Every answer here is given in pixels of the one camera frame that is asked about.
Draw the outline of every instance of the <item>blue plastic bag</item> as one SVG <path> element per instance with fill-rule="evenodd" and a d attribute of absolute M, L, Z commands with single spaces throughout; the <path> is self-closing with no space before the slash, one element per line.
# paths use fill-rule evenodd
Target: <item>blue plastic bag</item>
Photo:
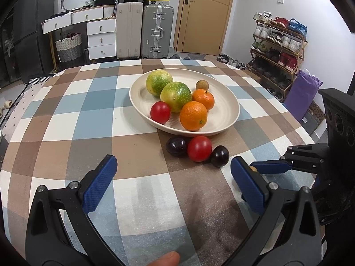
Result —
<path fill-rule="evenodd" d="M 297 78 L 284 102 L 286 109 L 297 121 L 301 121 L 305 116 L 322 84 L 323 82 L 311 75 L 306 69 L 298 71 Z"/>

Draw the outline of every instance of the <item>dark gray refrigerator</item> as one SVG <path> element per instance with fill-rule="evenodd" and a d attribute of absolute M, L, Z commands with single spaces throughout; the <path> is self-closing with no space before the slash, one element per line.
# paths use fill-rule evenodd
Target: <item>dark gray refrigerator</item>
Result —
<path fill-rule="evenodd" d="M 18 0 L 14 6 L 15 55 L 24 83 L 53 69 L 49 34 L 43 35 L 41 25 L 53 13 L 54 0 Z"/>

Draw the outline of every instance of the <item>desk leg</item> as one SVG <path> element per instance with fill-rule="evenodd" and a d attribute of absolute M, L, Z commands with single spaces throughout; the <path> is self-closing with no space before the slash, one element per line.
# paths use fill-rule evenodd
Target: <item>desk leg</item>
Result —
<path fill-rule="evenodd" d="M 50 53 L 52 54 L 52 60 L 54 65 L 54 73 L 57 73 L 58 68 L 57 68 L 57 60 L 55 58 L 55 51 L 54 51 L 53 32 L 49 32 L 49 44 L 50 44 Z"/>

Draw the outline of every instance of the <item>orange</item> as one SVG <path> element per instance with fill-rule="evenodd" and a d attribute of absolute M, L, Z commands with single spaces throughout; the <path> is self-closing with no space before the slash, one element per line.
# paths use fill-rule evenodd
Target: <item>orange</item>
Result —
<path fill-rule="evenodd" d="M 214 96 L 204 89 L 197 89 L 192 93 L 192 100 L 203 104 L 208 111 L 214 106 Z"/>
<path fill-rule="evenodd" d="M 189 131 L 196 131 L 207 123 L 206 107 L 196 101 L 191 101 L 182 107 L 180 112 L 181 125 Z"/>

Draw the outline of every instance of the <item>beige plate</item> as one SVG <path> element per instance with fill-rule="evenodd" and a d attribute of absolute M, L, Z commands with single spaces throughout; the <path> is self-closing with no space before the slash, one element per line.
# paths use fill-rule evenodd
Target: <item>beige plate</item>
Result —
<path fill-rule="evenodd" d="M 225 85 L 216 79 L 195 71 L 185 69 L 163 69 L 168 71 L 174 81 L 185 83 L 191 92 L 195 91 L 196 83 L 199 80 L 206 80 L 209 83 L 209 92 L 214 96 L 214 107 L 208 112 L 207 123 L 200 130 L 187 131 L 180 123 L 179 114 L 172 113 L 169 121 L 164 125 L 150 119 L 150 109 L 159 98 L 151 95 L 146 89 L 146 79 L 152 72 L 147 72 L 139 77 L 130 89 L 130 100 L 138 113 L 151 125 L 165 132 L 195 137 L 199 135 L 211 136 L 223 132 L 232 126 L 238 119 L 240 113 L 239 102 Z"/>

